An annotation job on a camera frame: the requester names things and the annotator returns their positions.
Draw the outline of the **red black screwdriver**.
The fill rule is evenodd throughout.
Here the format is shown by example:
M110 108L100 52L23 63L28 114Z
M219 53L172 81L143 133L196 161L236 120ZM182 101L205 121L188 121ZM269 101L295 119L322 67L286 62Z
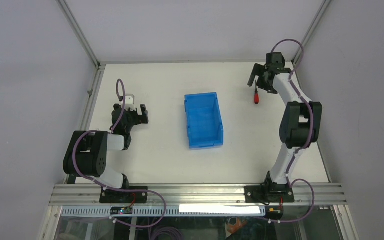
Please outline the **red black screwdriver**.
M259 97L259 93L258 93L258 88L257 87L255 87L255 90L254 90L253 102L254 102L255 105L258 105L259 102L260 102L260 97Z

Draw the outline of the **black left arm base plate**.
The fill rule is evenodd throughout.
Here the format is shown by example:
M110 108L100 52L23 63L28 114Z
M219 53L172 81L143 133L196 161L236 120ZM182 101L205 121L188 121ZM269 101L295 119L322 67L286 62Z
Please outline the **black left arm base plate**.
M120 192L114 190L101 190L99 202L101 204L146 204L148 200L148 194L145 190L148 190L147 186L130 186L130 190L134 192Z

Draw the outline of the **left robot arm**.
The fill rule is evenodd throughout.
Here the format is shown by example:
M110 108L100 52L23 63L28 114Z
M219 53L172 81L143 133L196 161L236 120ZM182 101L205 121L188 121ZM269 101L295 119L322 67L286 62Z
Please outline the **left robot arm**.
M125 203L131 196L128 177L107 164L110 151L127 151L132 142L134 126L148 124L146 105L122 108L115 104L111 113L115 130L74 131L63 160L63 171L68 175L90 180L105 190L111 189L111 197Z

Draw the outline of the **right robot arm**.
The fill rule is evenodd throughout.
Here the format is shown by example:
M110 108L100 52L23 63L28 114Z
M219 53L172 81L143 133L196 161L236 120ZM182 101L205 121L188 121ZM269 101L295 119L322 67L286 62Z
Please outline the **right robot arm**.
M279 127L282 143L273 168L263 183L262 196L269 202L276 202L282 192L291 187L290 177L304 151L318 141L323 106L312 101L292 79L293 71L286 67L286 60L280 52L266 55L264 65L256 63L252 69L248 86L255 86L269 94L280 95L285 104Z

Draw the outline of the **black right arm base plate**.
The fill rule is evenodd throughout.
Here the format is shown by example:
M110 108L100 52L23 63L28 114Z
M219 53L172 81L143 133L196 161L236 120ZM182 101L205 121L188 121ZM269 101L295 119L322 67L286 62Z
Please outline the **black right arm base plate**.
M288 185L280 185L271 188L266 185L247 185L244 187L246 203L294 203L295 197L292 188Z

